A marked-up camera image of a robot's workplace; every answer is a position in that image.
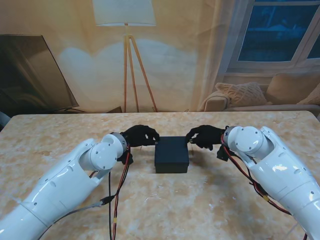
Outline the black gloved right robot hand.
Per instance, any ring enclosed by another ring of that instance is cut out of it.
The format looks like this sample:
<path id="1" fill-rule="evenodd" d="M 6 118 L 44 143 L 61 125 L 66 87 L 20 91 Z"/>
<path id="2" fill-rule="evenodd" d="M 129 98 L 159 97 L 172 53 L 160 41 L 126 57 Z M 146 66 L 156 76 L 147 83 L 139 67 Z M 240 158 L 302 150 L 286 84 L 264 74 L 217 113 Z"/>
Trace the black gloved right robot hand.
<path id="1" fill-rule="evenodd" d="M 185 144 L 191 143 L 199 148 L 213 150 L 214 145 L 221 143 L 221 136 L 225 129 L 217 128 L 212 125 L 200 125 L 192 128 L 185 136 Z"/>

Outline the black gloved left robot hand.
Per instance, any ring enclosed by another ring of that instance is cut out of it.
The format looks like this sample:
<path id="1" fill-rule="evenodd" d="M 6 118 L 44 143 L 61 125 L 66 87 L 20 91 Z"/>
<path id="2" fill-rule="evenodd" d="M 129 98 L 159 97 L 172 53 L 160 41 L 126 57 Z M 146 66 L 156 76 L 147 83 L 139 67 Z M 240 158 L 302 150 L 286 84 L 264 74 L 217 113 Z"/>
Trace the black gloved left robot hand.
<path id="1" fill-rule="evenodd" d="M 141 146 L 154 146 L 159 140 L 160 135 L 148 125 L 134 125 L 120 133 L 131 148 Z"/>

